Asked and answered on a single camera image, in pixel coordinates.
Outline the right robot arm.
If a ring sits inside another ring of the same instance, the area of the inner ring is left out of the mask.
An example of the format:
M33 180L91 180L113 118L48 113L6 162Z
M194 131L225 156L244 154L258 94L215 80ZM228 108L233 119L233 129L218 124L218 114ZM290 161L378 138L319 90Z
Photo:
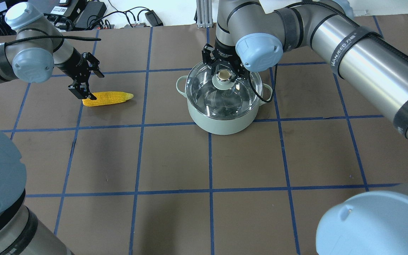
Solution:
M282 61L272 117L209 135L215 255L315 255L324 213L408 182L408 141L323 63Z

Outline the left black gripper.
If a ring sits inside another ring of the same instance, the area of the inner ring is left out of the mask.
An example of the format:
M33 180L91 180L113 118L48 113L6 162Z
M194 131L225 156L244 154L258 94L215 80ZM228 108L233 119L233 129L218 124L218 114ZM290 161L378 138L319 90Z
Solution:
M93 72L97 77L104 78L100 71L100 61L92 53L72 53L71 57L62 63L62 71L73 80L68 90L79 100L97 100L90 92L89 77Z

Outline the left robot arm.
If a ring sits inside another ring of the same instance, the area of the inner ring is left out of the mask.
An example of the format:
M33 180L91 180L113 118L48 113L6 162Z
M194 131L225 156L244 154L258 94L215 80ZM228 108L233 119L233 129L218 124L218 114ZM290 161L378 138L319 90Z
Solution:
M16 40L0 43L0 84L21 80L43 83L58 68L72 79L68 86L80 100L96 100L90 91L92 73L103 78L100 61L81 53L31 2L10 7L5 15ZM26 205L27 168L13 138L0 130L0 255L72 255L73 251Z

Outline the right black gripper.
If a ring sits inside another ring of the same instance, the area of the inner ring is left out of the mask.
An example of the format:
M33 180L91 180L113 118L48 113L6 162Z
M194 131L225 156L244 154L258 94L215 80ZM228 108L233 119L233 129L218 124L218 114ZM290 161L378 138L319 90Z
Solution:
M216 74L217 65L223 65L233 71L234 78L232 78L232 82L250 80L250 71L243 66L241 58L236 53L235 46L227 45L216 38L215 46L205 44L201 52L202 62L211 69L211 75Z

